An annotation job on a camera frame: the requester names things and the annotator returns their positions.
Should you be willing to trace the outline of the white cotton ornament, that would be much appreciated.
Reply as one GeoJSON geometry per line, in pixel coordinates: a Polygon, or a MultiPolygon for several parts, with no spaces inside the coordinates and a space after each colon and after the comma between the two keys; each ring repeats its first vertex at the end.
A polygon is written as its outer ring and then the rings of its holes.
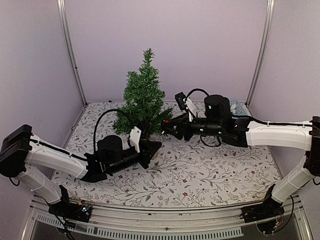
{"type": "Polygon", "coordinates": [[[237,112],[237,104],[232,104],[231,106],[230,106],[230,110],[231,110],[231,112],[233,113],[233,114],[235,114],[236,112],[237,112]]]}

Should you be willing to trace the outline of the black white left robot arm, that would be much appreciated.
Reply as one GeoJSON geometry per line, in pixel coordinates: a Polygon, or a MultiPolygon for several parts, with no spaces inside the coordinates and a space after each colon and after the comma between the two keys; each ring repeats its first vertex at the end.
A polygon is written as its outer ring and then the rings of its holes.
{"type": "Polygon", "coordinates": [[[140,135],[140,129],[134,127],[127,149],[123,149],[120,137],[109,135],[98,141],[98,149],[93,154],[82,154],[47,143],[32,133],[30,125],[24,124],[2,142],[0,173],[23,182],[31,192],[55,204],[55,209],[63,217],[70,217],[75,210],[69,202],[67,190],[51,182],[36,165],[64,172],[87,183],[104,181],[135,164],[147,169],[162,143],[141,140],[140,135]]]}

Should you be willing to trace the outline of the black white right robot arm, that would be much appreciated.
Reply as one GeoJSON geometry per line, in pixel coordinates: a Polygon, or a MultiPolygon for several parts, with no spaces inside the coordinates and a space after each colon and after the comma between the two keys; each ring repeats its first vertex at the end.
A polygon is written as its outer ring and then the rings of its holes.
{"type": "Polygon", "coordinates": [[[262,218],[269,218],[293,193],[320,175],[320,118],[303,122],[270,122],[252,116],[232,114],[227,97],[213,94],[204,98],[204,117],[197,117],[189,95],[175,95],[185,113],[164,119],[161,129],[177,139],[190,140],[194,135],[213,136],[219,143],[247,148],[254,146],[288,147],[305,151],[305,157],[282,180],[272,185],[259,206],[262,218]]]}

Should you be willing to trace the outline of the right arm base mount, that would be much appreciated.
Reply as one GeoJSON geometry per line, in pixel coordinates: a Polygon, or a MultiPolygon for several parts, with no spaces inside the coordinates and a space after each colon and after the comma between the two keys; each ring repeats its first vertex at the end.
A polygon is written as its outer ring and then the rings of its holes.
{"type": "Polygon", "coordinates": [[[280,227],[280,225],[283,224],[285,210],[282,203],[272,199],[272,190],[274,187],[275,184],[269,187],[262,203],[242,207],[241,214],[239,215],[239,218],[243,219],[245,223],[274,218],[273,220],[257,224],[257,229],[267,236],[283,230],[291,221],[295,208],[294,198],[290,196],[292,203],[291,212],[286,223],[280,227]]]}

